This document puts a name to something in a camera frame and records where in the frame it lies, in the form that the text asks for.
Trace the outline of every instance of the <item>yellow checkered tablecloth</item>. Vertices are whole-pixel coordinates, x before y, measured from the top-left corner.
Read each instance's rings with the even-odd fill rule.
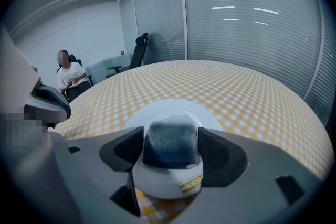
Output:
[[[114,132],[141,107],[168,98],[204,106],[224,131],[280,147],[321,179],[333,165],[329,137],[298,95],[258,71],[215,61],[160,62],[104,80],[71,103],[71,118],[55,131],[66,139]],[[160,223],[189,201],[137,197],[143,218]]]

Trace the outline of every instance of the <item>ceiling light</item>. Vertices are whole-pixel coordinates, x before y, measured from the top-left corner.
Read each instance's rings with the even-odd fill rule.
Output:
[[[262,24],[262,25],[268,25],[268,24],[265,24],[265,23],[262,23],[262,22],[255,22],[257,24]]]
[[[223,9],[223,8],[235,8],[235,6],[214,7],[214,8],[212,8],[212,9]]]
[[[263,9],[263,8],[254,8],[254,10],[259,10],[261,12],[270,12],[270,13],[274,13],[274,14],[279,14],[278,12],[274,12],[273,10]]]

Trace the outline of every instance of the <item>person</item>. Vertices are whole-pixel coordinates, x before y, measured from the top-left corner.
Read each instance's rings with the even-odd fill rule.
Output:
[[[77,62],[69,61],[69,53],[61,50],[57,59],[62,67],[57,72],[57,83],[61,91],[66,91],[69,102],[91,88],[84,68]]]

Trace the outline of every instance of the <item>black office chair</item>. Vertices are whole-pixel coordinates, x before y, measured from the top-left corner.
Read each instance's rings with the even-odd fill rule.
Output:
[[[82,66],[82,61],[81,61],[80,59],[76,59],[75,55],[73,55],[73,54],[69,55],[69,61],[70,61],[70,62],[77,62],[77,63],[80,64],[80,66]],[[57,69],[57,73],[58,73],[58,70],[61,69],[61,67],[62,67],[62,65],[59,64],[59,69]],[[88,75],[88,76],[86,76],[86,77],[89,79],[91,85],[93,86],[93,82],[92,82],[92,80],[91,80],[92,76],[91,76],[91,75]],[[68,97],[66,96],[65,91],[61,91],[61,94],[63,94],[63,96],[69,101]]]
[[[135,49],[134,49],[134,53],[133,53],[133,57],[131,60],[131,64],[128,67],[121,67],[121,66],[115,66],[115,67],[109,67],[107,70],[115,70],[115,74],[109,74],[106,76],[106,78],[110,78],[118,73],[124,72],[126,70],[129,69],[133,69],[136,67],[141,66],[141,62],[143,59],[143,56],[145,55],[146,49],[147,49],[147,42],[148,42],[148,33],[143,33],[142,36],[136,38],[135,43],[137,44]]]

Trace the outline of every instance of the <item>dark gray sponge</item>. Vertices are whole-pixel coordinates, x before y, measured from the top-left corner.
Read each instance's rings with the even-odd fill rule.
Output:
[[[197,156],[197,127],[189,116],[171,116],[151,123],[144,139],[144,164],[186,169],[197,165]]]

